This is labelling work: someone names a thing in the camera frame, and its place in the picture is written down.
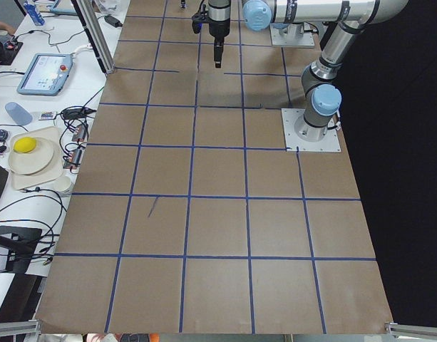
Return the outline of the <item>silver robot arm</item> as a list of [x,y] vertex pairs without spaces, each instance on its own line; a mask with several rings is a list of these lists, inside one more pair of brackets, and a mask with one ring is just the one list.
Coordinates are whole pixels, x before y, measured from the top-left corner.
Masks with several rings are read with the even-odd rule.
[[242,18],[248,29],[269,26],[286,29],[305,23],[334,24],[324,36],[319,57],[302,72],[301,82],[307,109],[298,126],[299,135],[322,136],[341,105],[341,93],[332,84],[344,58],[367,26],[398,15],[407,1],[243,1]]

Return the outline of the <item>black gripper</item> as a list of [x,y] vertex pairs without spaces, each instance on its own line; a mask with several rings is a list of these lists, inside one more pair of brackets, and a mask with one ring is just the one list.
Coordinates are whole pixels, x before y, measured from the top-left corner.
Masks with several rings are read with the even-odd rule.
[[228,20],[209,20],[209,32],[214,37],[214,63],[216,68],[222,67],[225,37],[228,36]]

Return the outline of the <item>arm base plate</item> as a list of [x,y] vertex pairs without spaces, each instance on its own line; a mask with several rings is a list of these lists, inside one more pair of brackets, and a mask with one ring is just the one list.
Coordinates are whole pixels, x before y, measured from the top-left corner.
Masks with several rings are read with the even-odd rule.
[[307,23],[271,24],[270,35],[273,46],[314,48],[314,30]]
[[314,128],[305,122],[304,109],[283,108],[282,123],[287,151],[341,152],[333,119],[323,128]]

